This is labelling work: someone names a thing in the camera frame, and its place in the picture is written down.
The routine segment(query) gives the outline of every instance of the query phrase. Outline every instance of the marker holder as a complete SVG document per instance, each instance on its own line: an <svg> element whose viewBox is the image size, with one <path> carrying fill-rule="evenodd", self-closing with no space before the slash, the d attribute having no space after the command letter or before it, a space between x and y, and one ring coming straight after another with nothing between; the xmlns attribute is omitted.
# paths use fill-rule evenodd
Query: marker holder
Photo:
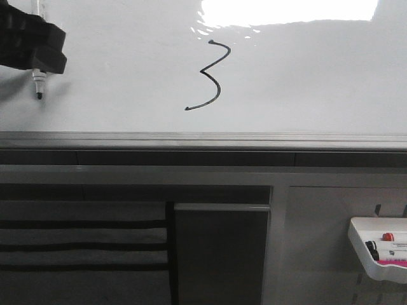
<svg viewBox="0 0 407 305"><path fill-rule="evenodd" d="M406 267L377 263L365 244L369 240L382 240L382 235L386 232L407 232L407 218L353 217L350 220L348 237L369 277L377 281L406 284Z"/></svg>

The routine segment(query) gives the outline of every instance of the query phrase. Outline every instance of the white surface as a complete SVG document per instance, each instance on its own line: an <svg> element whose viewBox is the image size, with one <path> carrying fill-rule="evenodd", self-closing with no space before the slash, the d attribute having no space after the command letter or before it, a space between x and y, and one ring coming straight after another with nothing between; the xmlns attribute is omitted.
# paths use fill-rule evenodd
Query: white surface
<svg viewBox="0 0 407 305"><path fill-rule="evenodd" d="M356 254L372 279L407 283L407 268L396 265L380 265L375 262L364 244L366 241L379 241L383 233L406 231L407 219L405 218L369 218L353 217L350 220L348 237L352 242Z"/></svg>
<svg viewBox="0 0 407 305"><path fill-rule="evenodd" d="M407 135L404 0L379 1L372 21L209 30L200 0L45 4L67 32L66 73L37 101L29 71L0 67L0 131ZM186 112L216 94L199 70L226 50L210 39L232 48L208 70L222 93Z"/></svg>

